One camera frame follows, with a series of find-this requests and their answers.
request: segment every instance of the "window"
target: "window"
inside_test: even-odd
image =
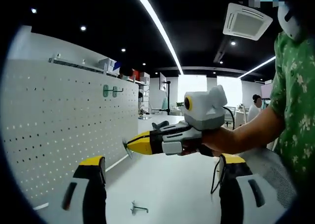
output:
[[[217,77],[217,85],[222,85],[227,99],[227,106],[237,107],[242,103],[242,81],[233,77]]]
[[[179,75],[177,101],[183,102],[186,92],[207,91],[207,77],[205,75]]]

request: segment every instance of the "white wall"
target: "white wall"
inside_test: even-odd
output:
[[[168,77],[167,80],[171,81],[170,88],[170,104],[177,103],[177,88],[178,88],[178,78]],[[207,78],[207,89],[210,90],[212,87],[217,85],[216,78]],[[242,103],[245,107],[250,107],[252,104],[252,96],[260,95],[260,86],[262,84],[242,81],[242,92],[243,99]],[[163,99],[166,97],[165,92],[159,90],[159,78],[150,79],[150,104],[152,108],[161,108]]]
[[[169,103],[171,105],[177,103],[178,77],[167,77],[167,80],[171,82],[169,89]],[[162,108],[163,99],[167,97],[166,93],[159,90],[159,78],[150,79],[149,101],[152,108]]]
[[[32,27],[23,26],[17,33],[8,54],[9,59],[47,61],[54,54],[61,54],[61,59],[80,64],[85,59],[86,65],[95,65],[106,56],[81,46],[42,34],[32,33]]]
[[[243,104],[245,105],[245,107],[250,107],[252,105],[253,95],[261,96],[261,89],[260,89],[261,86],[262,84],[259,84],[259,83],[242,81]]]

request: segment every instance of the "forearm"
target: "forearm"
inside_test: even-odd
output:
[[[213,150],[236,154],[274,141],[283,130],[283,118],[267,108],[254,120],[236,130],[220,128],[203,132],[202,142]]]

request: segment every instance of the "black cable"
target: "black cable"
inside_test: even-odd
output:
[[[233,115],[233,113],[232,113],[232,111],[229,109],[229,108],[227,108],[227,107],[223,107],[225,110],[228,110],[229,112],[230,112],[230,114],[231,114],[231,116],[232,116],[232,120],[233,120],[233,129],[235,129],[235,120],[234,120],[234,115]]]
[[[216,170],[217,170],[217,166],[218,166],[219,163],[220,163],[220,160],[219,160],[218,163],[216,164],[215,170],[213,171],[213,178],[212,178],[212,185],[211,185],[211,194],[213,194],[213,193],[216,191],[216,189],[218,188],[219,183],[220,183],[220,180],[218,180],[217,186],[215,187],[215,189],[213,189],[213,185],[214,185],[214,183],[215,183]]]

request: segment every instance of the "air conditioning vent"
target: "air conditioning vent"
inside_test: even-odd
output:
[[[272,23],[272,18],[252,8],[230,3],[223,34],[259,40]]]

